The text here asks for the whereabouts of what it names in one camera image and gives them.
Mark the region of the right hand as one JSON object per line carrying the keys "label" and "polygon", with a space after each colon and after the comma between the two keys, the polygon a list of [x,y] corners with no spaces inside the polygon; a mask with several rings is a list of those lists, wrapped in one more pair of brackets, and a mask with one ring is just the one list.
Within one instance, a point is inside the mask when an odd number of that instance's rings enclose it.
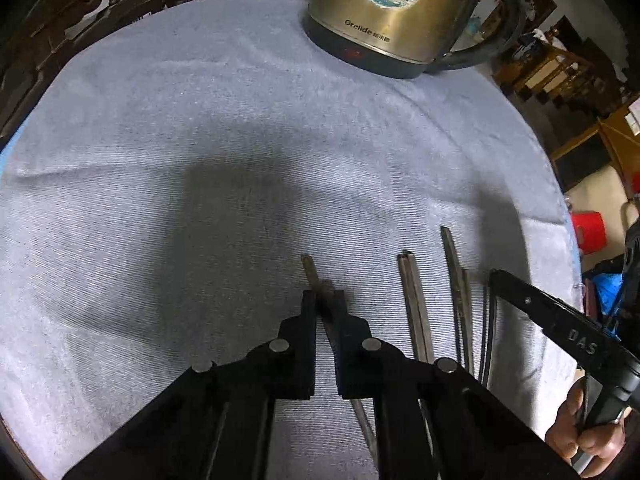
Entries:
{"label": "right hand", "polygon": [[626,441],[625,419],[621,419],[616,424],[579,432],[577,414],[584,403],[583,383],[582,378],[574,382],[556,413],[553,425],[546,432],[544,440],[568,464],[578,451],[591,455],[591,462],[580,474],[583,479],[590,479],[603,474],[623,449]]}

